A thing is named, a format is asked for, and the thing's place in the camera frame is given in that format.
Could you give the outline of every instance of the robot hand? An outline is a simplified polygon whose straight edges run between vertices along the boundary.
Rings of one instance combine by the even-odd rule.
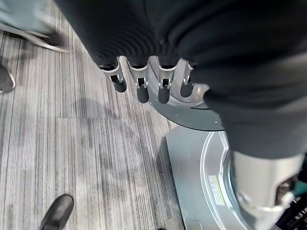
[[[93,61],[119,92],[126,56],[139,101],[159,56],[167,103],[177,61],[197,63],[182,94],[206,83],[234,151],[236,195],[254,229],[269,229],[291,202],[307,150],[307,3],[292,1],[56,0]]]

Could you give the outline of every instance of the gray carpet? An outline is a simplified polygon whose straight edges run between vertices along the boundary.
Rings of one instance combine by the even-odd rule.
[[[0,95],[0,230],[34,230],[70,193],[67,230],[184,229],[165,134],[173,124],[116,93],[54,6],[47,18],[68,54],[0,34],[16,78]]]

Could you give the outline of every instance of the black shoe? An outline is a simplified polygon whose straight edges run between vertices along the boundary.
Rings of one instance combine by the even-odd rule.
[[[0,23],[0,30],[23,37],[29,42],[58,52],[67,52],[61,36],[53,28],[47,26],[50,32],[24,31],[10,25]]]
[[[40,224],[39,230],[62,230],[71,215],[74,206],[72,196],[59,196],[50,206]]]
[[[64,48],[64,42],[60,34],[50,27],[49,30],[50,32],[47,33],[26,31],[26,33],[29,33],[30,35],[35,37],[34,39],[27,39],[37,46],[41,46],[58,52],[67,52],[67,50]]]
[[[15,88],[15,79],[8,70],[0,65],[0,93],[5,93]]]

